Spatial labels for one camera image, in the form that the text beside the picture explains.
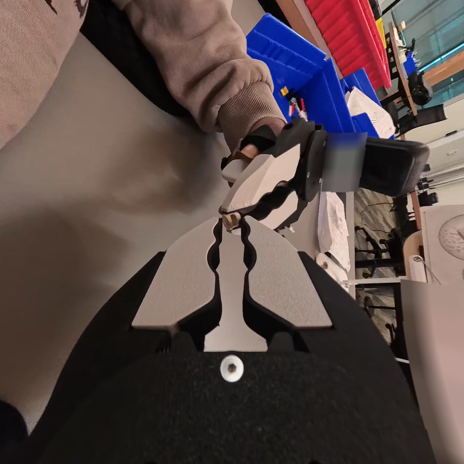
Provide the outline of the instruction booklet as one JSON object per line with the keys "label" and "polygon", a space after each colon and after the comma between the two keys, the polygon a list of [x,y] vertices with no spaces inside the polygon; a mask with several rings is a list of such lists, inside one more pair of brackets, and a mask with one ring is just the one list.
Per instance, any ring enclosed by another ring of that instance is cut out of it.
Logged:
{"label": "instruction booklet", "polygon": [[421,209],[428,281],[464,285],[464,206],[434,205]]}

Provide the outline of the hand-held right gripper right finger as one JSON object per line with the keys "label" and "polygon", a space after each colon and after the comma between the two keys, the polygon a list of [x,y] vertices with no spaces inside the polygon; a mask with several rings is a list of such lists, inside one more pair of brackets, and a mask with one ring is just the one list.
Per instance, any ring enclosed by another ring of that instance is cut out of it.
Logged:
{"label": "hand-held right gripper right finger", "polygon": [[247,268],[243,319],[270,350],[276,334],[291,340],[293,350],[308,351],[302,332],[333,324],[304,263],[293,245],[252,217],[241,221]]}

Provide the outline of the red plastic bin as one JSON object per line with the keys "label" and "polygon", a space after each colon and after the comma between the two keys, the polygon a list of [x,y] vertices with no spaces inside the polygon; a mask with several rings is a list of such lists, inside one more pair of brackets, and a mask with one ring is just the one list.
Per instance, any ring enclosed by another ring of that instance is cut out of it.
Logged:
{"label": "red plastic bin", "polygon": [[386,48],[367,0],[307,0],[313,20],[344,77],[363,68],[374,90],[391,88]]}

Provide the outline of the white paper sheets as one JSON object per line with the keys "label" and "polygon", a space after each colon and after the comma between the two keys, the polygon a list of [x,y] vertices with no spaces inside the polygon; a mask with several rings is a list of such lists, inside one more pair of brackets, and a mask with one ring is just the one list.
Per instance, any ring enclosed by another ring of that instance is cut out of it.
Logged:
{"label": "white paper sheets", "polygon": [[345,100],[349,114],[361,132],[385,139],[395,135],[396,126],[390,114],[362,90],[353,86],[346,93]]}

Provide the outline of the white booklet stand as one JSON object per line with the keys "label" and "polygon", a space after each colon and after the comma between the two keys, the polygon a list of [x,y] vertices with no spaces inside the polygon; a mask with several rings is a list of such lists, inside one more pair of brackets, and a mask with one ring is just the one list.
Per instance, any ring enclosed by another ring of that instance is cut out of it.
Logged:
{"label": "white booklet stand", "polygon": [[426,283],[426,263],[421,256],[421,249],[424,245],[423,242],[421,230],[414,232],[406,239],[403,246],[403,252],[406,258],[405,276],[349,279],[345,271],[333,263],[325,254],[319,253],[316,257],[316,263],[347,292],[354,290],[356,286],[361,288],[379,288],[381,286],[401,283],[402,280]]}

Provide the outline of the black office chair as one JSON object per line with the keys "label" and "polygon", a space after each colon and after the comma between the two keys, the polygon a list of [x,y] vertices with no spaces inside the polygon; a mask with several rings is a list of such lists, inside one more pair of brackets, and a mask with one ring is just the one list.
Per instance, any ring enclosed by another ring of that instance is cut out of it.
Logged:
{"label": "black office chair", "polygon": [[447,119],[442,103],[436,106],[418,109],[416,115],[410,112],[402,117],[399,117],[399,111],[394,102],[384,105],[383,109],[391,116],[396,137],[403,136],[415,128],[438,123]]}

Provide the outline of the beige hoodie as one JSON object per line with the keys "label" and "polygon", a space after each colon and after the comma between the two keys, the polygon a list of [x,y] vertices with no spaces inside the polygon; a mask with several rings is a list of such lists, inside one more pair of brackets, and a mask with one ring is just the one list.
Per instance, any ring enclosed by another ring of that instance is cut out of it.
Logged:
{"label": "beige hoodie", "polygon": [[89,1],[0,2],[0,147],[29,122],[53,85]]}

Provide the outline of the person's left hand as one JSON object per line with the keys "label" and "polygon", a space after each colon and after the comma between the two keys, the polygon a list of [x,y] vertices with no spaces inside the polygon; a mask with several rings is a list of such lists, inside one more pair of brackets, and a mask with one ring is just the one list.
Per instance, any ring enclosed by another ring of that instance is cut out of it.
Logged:
{"label": "person's left hand", "polygon": [[281,131],[287,124],[285,119],[265,117],[256,122],[250,131],[236,144],[228,157],[221,160],[221,169],[224,169],[233,160],[251,162],[261,153],[272,148]]}

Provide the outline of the wide blue plastic bin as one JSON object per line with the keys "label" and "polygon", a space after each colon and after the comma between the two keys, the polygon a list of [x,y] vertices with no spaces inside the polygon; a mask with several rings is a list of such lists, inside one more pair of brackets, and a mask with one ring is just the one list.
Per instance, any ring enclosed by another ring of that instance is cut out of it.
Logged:
{"label": "wide blue plastic bin", "polygon": [[[363,68],[357,70],[356,72],[350,74],[349,76],[341,79],[340,81],[340,84],[341,84],[341,88],[344,92],[344,94],[346,95],[346,93],[348,91],[351,91],[351,88],[353,86],[356,86],[357,88],[359,88],[360,90],[362,90],[362,92],[366,95],[368,95],[372,100],[378,102],[379,105],[380,104],[380,100],[378,99],[377,95],[376,95],[376,92],[365,72],[365,70]],[[351,118],[352,122],[353,122],[353,125],[354,125],[354,128],[355,128],[355,131],[356,132],[361,132],[361,130],[359,129],[359,127],[357,127],[357,124],[353,121],[353,119]]]}

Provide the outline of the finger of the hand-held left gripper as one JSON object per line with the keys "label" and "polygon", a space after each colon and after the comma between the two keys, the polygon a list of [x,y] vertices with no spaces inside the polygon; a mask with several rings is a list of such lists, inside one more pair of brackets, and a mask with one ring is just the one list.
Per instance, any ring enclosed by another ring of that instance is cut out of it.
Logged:
{"label": "finger of the hand-held left gripper", "polygon": [[264,195],[271,193],[282,182],[289,182],[297,172],[300,144],[279,156],[260,154],[251,162],[234,159],[222,170],[222,177],[232,183],[220,211],[236,212],[256,206]]}
{"label": "finger of the hand-held left gripper", "polygon": [[297,211],[298,195],[292,188],[276,188],[264,195],[246,216],[250,216],[269,229],[279,229]]}

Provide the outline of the black bag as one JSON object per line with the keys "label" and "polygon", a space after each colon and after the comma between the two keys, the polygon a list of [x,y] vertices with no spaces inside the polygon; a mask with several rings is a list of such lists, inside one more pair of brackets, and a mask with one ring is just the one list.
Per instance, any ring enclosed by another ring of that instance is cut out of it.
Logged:
{"label": "black bag", "polygon": [[426,82],[425,73],[414,71],[408,76],[408,88],[413,102],[425,106],[432,99],[432,88]]}

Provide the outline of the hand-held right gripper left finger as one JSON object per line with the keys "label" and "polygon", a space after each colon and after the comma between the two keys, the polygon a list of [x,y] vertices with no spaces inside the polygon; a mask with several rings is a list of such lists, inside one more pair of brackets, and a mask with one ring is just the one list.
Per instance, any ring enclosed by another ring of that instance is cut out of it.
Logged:
{"label": "hand-held right gripper left finger", "polygon": [[219,246],[222,223],[212,217],[177,239],[164,253],[132,321],[132,328],[188,333],[203,351],[222,317]]}

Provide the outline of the black cloth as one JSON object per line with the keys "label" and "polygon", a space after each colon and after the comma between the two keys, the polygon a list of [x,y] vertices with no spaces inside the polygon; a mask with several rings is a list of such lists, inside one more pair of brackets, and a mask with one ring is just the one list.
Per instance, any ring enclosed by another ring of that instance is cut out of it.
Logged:
{"label": "black cloth", "polygon": [[127,15],[109,0],[91,0],[80,32],[144,97],[175,117],[191,117],[170,94]]}
{"label": "black cloth", "polygon": [[0,400],[0,463],[8,463],[28,438],[26,422],[11,404]]}

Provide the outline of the person's left forearm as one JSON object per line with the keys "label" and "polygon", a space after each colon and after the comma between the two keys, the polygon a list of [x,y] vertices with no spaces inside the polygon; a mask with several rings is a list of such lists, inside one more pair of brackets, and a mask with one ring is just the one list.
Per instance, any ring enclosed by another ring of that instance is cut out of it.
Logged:
{"label": "person's left forearm", "polygon": [[172,97],[231,150],[260,125],[281,130],[270,70],[247,54],[232,1],[114,1],[154,58]]}

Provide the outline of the grey side table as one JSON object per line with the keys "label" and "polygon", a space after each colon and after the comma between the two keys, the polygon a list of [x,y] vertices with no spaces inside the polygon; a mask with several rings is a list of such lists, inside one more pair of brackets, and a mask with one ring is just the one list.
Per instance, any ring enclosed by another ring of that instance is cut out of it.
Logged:
{"label": "grey side table", "polygon": [[326,58],[332,59],[338,78],[342,79],[343,74],[340,72],[340,69],[336,64],[321,31],[312,17],[310,10],[306,6],[305,1],[277,0],[276,3],[289,22],[291,28],[314,46],[317,46],[320,50],[326,53]]}

